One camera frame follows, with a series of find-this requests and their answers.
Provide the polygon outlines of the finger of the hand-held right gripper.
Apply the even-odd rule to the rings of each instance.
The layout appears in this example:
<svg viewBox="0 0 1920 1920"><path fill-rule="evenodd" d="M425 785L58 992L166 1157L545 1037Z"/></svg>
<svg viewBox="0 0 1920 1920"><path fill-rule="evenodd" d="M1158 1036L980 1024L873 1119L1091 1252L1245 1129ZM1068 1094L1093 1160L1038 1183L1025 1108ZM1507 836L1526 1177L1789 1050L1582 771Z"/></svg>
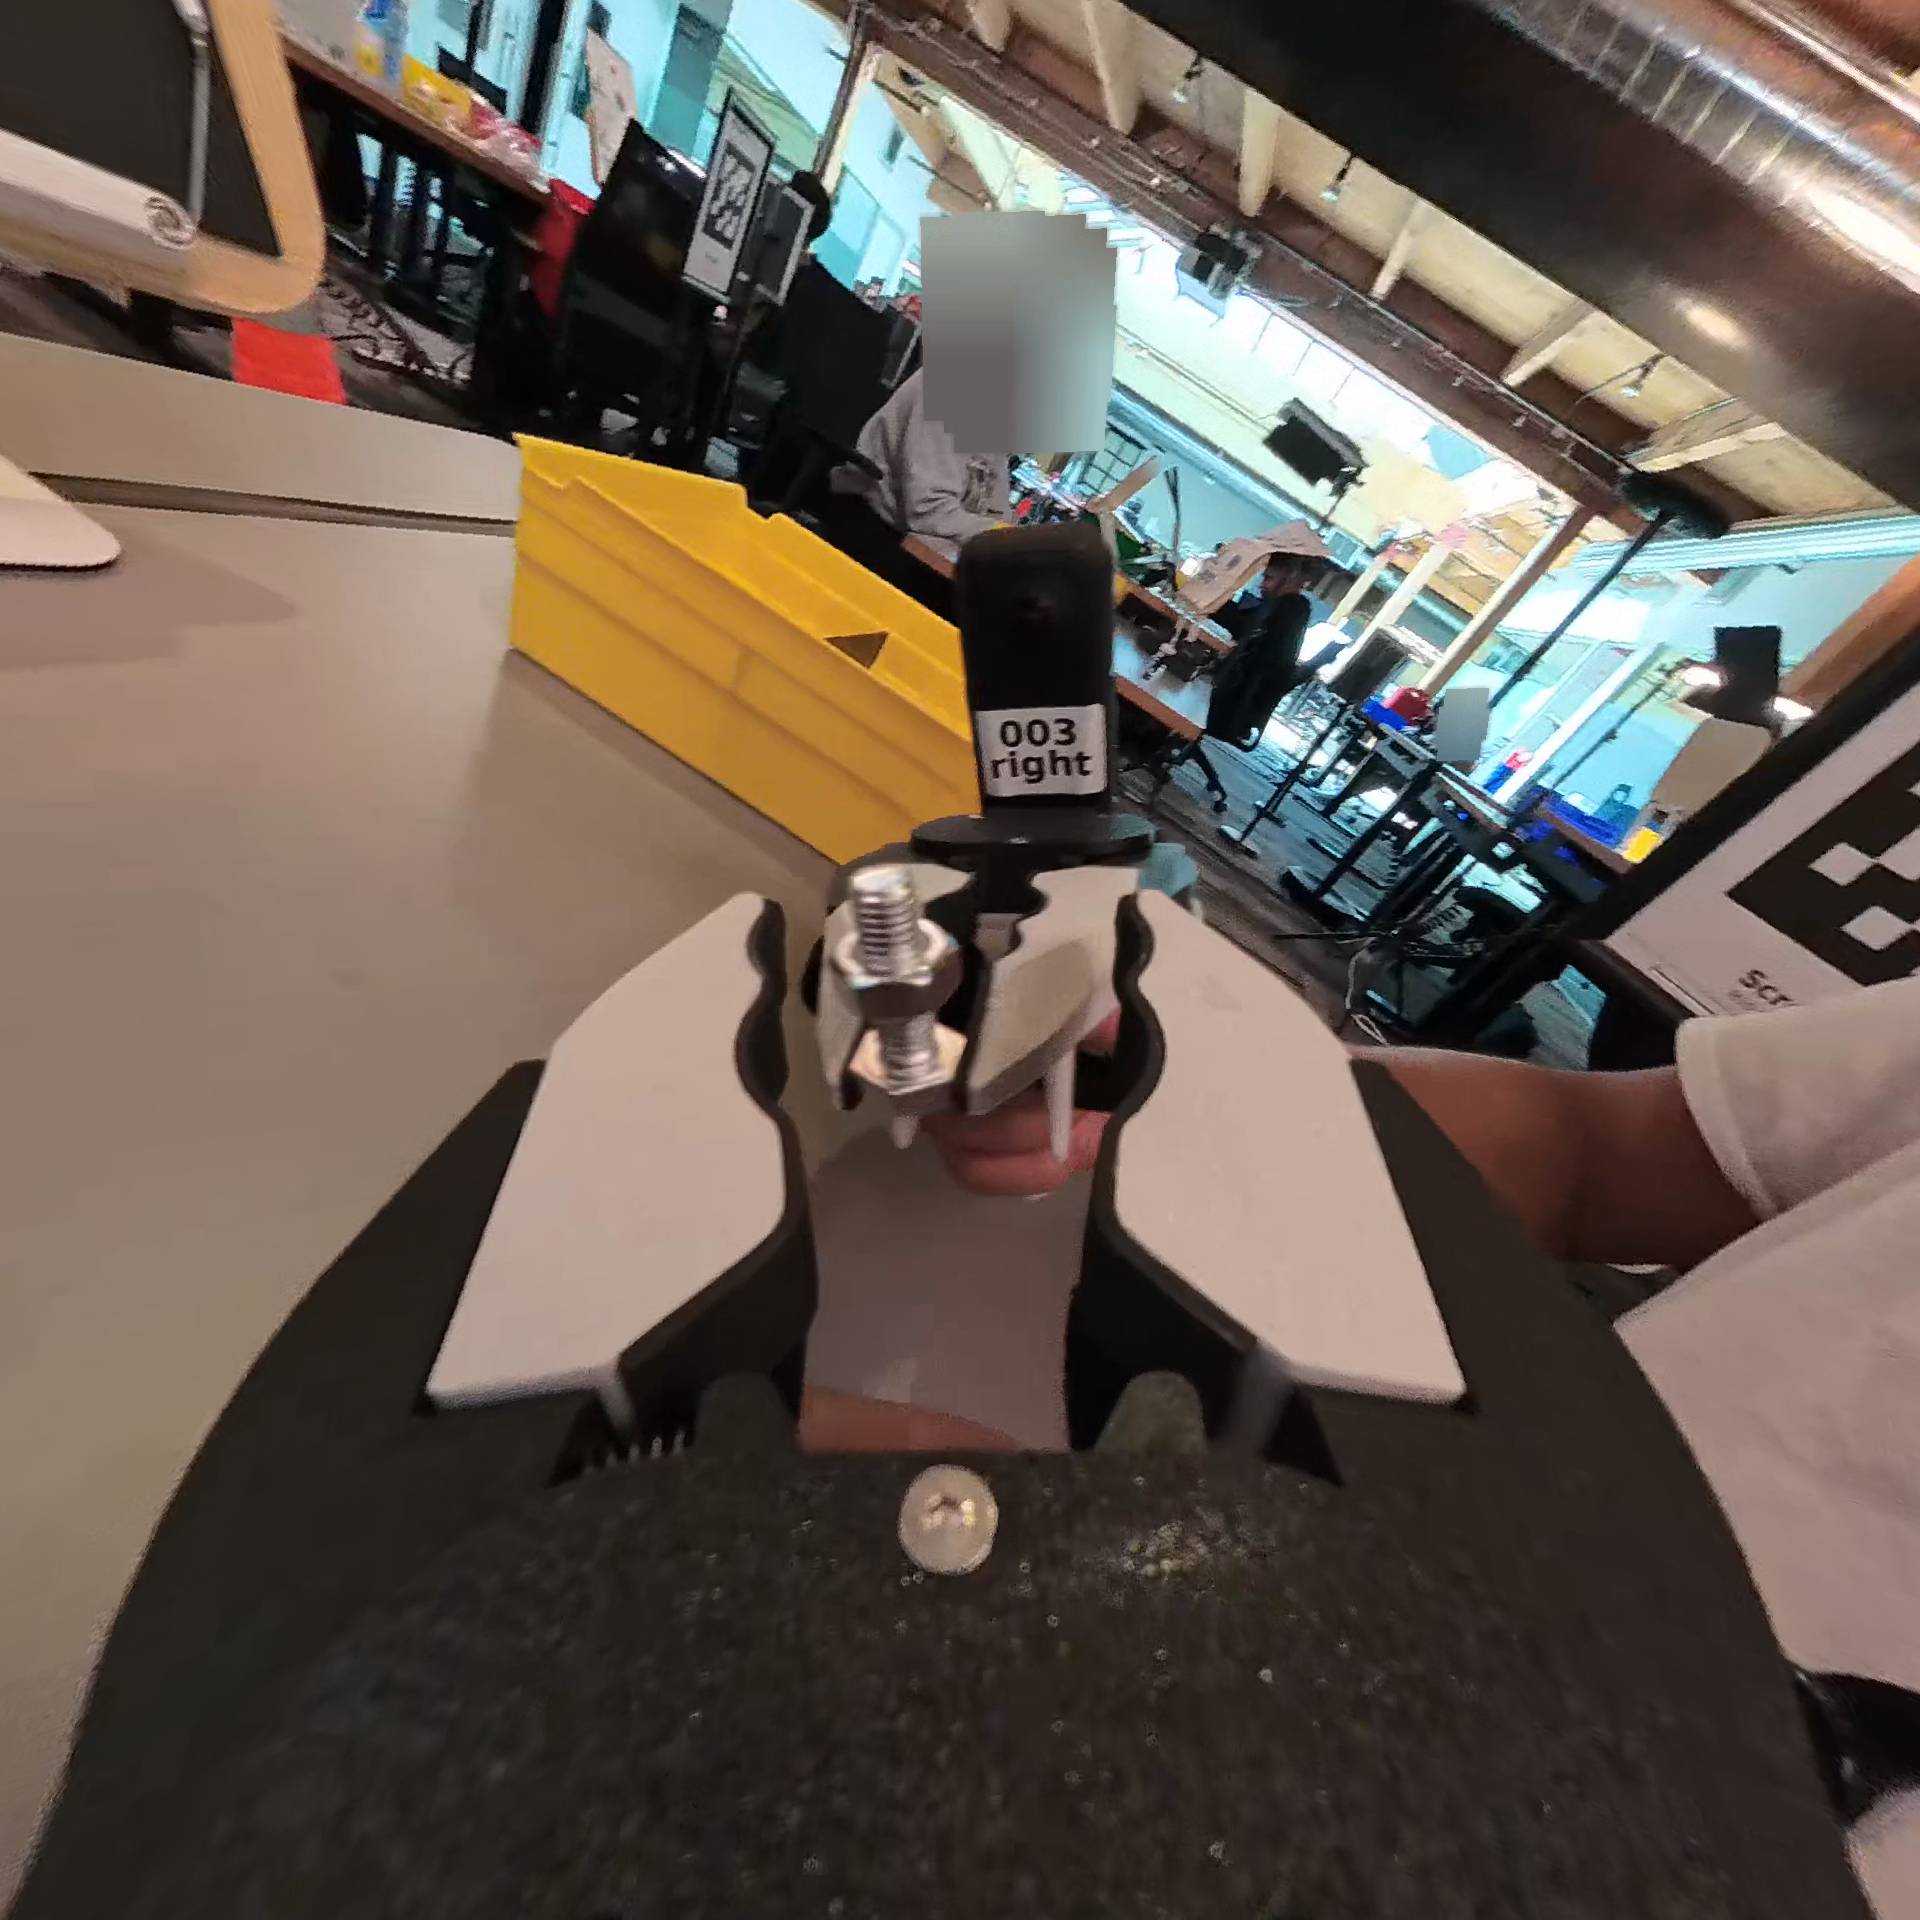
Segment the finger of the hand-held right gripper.
<svg viewBox="0 0 1920 1920"><path fill-rule="evenodd" d="M897 1100L886 1090L873 1087L865 1078L860 1078L848 1065L854 1046L862 1036L862 1024L850 1017L838 1013L829 1008L828 1017L816 1013L816 999L820 999L820 966L821 966L821 951L825 939L836 931L850 930L850 914L848 914L848 884L857 872L869 865L907 865L920 884L923 911L928 918L939 921L944 930L955 935L955 939L961 948L964 959L964 974L956 996L948 999L948 1007L940 1013L944 1028L961 1041L961 1050L956 1058L956 1075L948 1087L939 1090L928 1100ZM973 948L973 935L977 930L977 901L976 901L976 876L940 865L936 861L862 861L850 869L846 869L833 893L829 914L825 921L821 943L820 943L820 966L813 968L813 987L812 987L812 1013L813 1013L813 1032L820 1044L820 1066L829 1086L829 1094L838 1099L840 1106L850 1108L862 1100L874 1100L881 1112L886 1112L890 1133L899 1144L914 1140L920 1125L931 1117L947 1115L947 1112L961 1112L960 1106L960 1078L961 1078L961 1061L970 1046L970 1018L973 1018L973 987L980 974L980 956Z"/></svg>
<svg viewBox="0 0 1920 1920"><path fill-rule="evenodd" d="M1125 869L1060 869L1033 876L1038 911L982 977L960 1073L960 1108L986 1117L1044 1090L1050 1147L1068 1162L1072 1075L1081 1044L1117 1011L1117 911Z"/></svg>

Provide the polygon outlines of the steel hex nut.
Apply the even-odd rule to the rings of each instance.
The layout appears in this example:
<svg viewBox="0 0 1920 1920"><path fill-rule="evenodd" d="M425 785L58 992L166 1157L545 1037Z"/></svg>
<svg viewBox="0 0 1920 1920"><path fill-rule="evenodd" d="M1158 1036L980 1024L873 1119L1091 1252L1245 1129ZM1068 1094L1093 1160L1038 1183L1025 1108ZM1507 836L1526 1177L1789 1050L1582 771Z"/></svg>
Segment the steel hex nut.
<svg viewBox="0 0 1920 1920"><path fill-rule="evenodd" d="M816 1013L836 1008L862 1028L939 1017L964 974L960 943L932 921L920 921L907 959L867 959L857 930L825 939Z"/></svg>

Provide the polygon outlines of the steel hex bolt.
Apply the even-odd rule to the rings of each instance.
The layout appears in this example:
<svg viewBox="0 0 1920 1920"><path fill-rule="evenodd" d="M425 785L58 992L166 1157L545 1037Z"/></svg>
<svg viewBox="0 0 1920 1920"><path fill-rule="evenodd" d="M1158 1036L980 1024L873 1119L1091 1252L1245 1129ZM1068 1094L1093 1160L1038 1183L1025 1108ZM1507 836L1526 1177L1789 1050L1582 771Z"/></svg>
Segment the steel hex bolt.
<svg viewBox="0 0 1920 1920"><path fill-rule="evenodd" d="M846 906L869 962L907 959L920 921L932 921L907 865L857 872ZM944 1028L940 1013L862 1028L848 1066L897 1100L932 1099L952 1086L964 1046Z"/></svg>

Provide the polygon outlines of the yellow plastic bin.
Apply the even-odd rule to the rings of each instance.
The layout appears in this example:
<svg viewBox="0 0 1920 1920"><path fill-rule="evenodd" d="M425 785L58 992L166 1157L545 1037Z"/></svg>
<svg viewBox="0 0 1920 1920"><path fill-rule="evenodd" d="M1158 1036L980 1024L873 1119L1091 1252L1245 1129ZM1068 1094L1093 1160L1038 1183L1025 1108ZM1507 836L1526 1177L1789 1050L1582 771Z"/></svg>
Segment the yellow plastic bin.
<svg viewBox="0 0 1920 1920"><path fill-rule="evenodd" d="M977 810L948 621L734 482L515 448L518 654L836 863Z"/></svg>

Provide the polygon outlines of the person's right forearm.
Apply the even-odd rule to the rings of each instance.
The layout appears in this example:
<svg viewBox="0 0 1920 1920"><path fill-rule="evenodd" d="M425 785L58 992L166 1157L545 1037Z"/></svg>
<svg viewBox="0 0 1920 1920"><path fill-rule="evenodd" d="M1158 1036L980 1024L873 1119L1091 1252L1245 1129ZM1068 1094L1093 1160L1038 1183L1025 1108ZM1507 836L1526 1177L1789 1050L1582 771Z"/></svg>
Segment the person's right forearm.
<svg viewBox="0 0 1920 1920"><path fill-rule="evenodd" d="M1359 1047L1557 1256L1693 1269L1760 1226L1676 1066L1565 1073L1463 1050Z"/></svg>

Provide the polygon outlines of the black hanging projector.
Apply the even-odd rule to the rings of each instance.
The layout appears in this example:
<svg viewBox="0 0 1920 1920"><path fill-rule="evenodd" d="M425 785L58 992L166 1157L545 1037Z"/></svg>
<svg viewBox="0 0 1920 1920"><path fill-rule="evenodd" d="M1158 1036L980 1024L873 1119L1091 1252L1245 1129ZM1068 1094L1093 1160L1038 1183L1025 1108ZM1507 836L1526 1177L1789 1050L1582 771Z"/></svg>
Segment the black hanging projector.
<svg viewBox="0 0 1920 1920"><path fill-rule="evenodd" d="M1359 440L1345 435L1306 402L1289 398L1262 432L1262 448L1307 486L1348 489L1365 469Z"/></svg>

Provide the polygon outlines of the framed right tag sign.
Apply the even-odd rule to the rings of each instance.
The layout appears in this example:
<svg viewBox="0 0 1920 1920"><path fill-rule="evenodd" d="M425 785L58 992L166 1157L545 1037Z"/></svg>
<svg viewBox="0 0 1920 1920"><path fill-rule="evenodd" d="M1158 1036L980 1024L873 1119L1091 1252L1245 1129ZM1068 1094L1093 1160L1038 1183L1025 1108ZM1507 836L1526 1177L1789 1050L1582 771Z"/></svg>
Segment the framed right tag sign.
<svg viewBox="0 0 1920 1920"><path fill-rule="evenodd" d="M1621 876L1599 906L1594 943L1695 1017L1913 977L1915 637Z"/></svg>

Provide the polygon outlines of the tag sign on stand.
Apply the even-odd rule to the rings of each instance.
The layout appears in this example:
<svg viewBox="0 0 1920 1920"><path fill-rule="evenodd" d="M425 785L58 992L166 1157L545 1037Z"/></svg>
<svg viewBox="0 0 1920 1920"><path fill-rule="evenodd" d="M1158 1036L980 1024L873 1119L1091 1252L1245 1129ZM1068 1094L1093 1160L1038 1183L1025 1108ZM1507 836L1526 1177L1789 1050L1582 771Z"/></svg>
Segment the tag sign on stand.
<svg viewBox="0 0 1920 1920"><path fill-rule="evenodd" d="M698 296L717 303L729 297L775 155L776 138L733 86L685 246L683 278Z"/></svg>

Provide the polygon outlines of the black office chair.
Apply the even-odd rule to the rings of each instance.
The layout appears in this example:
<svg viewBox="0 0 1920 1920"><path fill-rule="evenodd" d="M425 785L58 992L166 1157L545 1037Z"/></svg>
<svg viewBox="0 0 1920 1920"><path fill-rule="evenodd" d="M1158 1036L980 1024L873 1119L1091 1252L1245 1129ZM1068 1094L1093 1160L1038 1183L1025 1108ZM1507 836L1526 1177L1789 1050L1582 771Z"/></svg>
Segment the black office chair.
<svg viewBox="0 0 1920 1920"><path fill-rule="evenodd" d="M685 279L702 193L693 163L627 127L561 282L568 419L591 440L613 412L648 432L685 424L710 311Z"/></svg>

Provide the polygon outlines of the person's white shirt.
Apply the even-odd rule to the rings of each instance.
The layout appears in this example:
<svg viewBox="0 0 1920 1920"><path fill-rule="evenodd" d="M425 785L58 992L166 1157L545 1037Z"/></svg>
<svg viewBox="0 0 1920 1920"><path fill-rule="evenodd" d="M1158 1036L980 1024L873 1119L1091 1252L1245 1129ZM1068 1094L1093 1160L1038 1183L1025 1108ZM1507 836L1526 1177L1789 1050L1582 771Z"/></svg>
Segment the person's white shirt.
<svg viewBox="0 0 1920 1920"><path fill-rule="evenodd" d="M1695 1018L1678 1082L1756 1228L1624 1314L1813 1675L1919 1685L1919 983Z"/></svg>

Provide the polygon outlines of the orange traffic cone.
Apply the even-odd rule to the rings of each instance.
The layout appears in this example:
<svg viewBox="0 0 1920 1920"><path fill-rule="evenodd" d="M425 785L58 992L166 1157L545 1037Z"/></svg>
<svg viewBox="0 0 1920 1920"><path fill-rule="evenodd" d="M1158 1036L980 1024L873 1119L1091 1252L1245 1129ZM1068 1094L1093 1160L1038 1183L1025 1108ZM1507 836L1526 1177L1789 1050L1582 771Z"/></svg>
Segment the orange traffic cone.
<svg viewBox="0 0 1920 1920"><path fill-rule="evenodd" d="M234 317L231 377L252 390L349 404L333 340L290 324Z"/></svg>

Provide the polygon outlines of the yellow boxes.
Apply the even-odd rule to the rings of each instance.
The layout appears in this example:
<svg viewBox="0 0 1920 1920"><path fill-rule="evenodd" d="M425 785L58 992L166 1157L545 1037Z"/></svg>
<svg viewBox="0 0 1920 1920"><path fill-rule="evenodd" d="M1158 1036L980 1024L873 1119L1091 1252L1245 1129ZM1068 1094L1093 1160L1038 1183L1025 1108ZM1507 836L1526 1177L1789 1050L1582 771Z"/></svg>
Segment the yellow boxes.
<svg viewBox="0 0 1920 1920"><path fill-rule="evenodd" d="M470 140L490 138L502 122L500 109L467 81L434 72L411 53L399 66L399 97L418 117Z"/></svg>

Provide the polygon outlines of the white monitor stand base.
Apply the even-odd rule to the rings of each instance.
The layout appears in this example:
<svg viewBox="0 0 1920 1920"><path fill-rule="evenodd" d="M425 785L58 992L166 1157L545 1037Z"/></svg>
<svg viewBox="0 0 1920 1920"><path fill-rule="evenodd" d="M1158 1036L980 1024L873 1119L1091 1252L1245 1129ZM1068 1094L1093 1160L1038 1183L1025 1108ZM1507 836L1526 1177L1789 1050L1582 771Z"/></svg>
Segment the white monitor stand base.
<svg viewBox="0 0 1920 1920"><path fill-rule="evenodd" d="M107 526L8 459L0 493L4 572L99 572L121 560Z"/></svg>

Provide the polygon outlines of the silver ceiling duct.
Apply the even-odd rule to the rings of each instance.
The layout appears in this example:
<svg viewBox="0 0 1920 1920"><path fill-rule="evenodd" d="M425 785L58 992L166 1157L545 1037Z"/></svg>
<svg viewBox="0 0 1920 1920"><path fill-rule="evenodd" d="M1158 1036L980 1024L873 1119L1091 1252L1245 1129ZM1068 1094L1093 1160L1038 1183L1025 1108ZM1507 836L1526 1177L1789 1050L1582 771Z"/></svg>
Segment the silver ceiling duct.
<svg viewBox="0 0 1920 1920"><path fill-rule="evenodd" d="M1919 101L1801 6L1512 2L1504 20L1744 193L1919 292Z"/></svg>

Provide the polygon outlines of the monitor with wooden frame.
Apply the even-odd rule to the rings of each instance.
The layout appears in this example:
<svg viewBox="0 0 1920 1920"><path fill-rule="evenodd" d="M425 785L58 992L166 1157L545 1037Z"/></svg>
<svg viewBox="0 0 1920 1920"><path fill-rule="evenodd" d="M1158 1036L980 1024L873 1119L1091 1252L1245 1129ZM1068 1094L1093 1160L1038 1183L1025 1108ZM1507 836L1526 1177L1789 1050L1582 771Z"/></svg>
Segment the monitor with wooden frame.
<svg viewBox="0 0 1920 1920"><path fill-rule="evenodd" d="M301 307L325 218L275 6L7 2L4 246L211 315Z"/></svg>

